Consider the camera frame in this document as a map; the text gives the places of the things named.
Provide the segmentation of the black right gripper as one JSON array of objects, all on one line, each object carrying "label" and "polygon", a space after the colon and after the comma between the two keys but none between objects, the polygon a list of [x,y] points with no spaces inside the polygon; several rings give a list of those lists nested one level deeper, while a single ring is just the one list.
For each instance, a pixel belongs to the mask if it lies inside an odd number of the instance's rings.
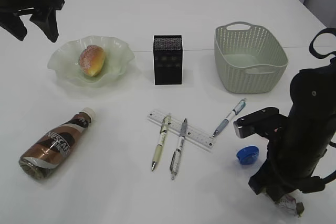
[{"label": "black right gripper", "polygon": [[255,194],[265,191],[272,200],[280,200],[285,194],[297,189],[305,194],[323,191],[327,183],[319,176],[303,179],[285,176],[277,167],[274,143],[269,142],[267,158],[258,172],[249,179],[248,184]]}]

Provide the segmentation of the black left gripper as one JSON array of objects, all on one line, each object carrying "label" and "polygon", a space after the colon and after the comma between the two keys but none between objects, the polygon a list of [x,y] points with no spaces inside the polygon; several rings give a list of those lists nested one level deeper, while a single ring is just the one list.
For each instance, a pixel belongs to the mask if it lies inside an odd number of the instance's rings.
[{"label": "black left gripper", "polygon": [[20,16],[31,14],[30,21],[39,27],[51,42],[59,36],[56,11],[61,10],[65,0],[1,0],[1,27],[15,38],[23,41],[27,35]]}]

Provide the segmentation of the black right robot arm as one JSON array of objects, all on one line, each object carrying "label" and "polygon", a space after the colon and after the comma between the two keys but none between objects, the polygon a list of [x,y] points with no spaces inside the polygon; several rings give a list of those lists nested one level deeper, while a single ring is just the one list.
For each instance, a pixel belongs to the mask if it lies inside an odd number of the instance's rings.
[{"label": "black right robot arm", "polygon": [[335,59],[315,69],[302,69],[290,85],[292,107],[287,116],[266,107],[235,122],[236,134],[268,139],[267,157],[249,179],[255,194],[265,191],[273,201],[294,190],[315,193],[335,180],[313,175],[335,135]]}]

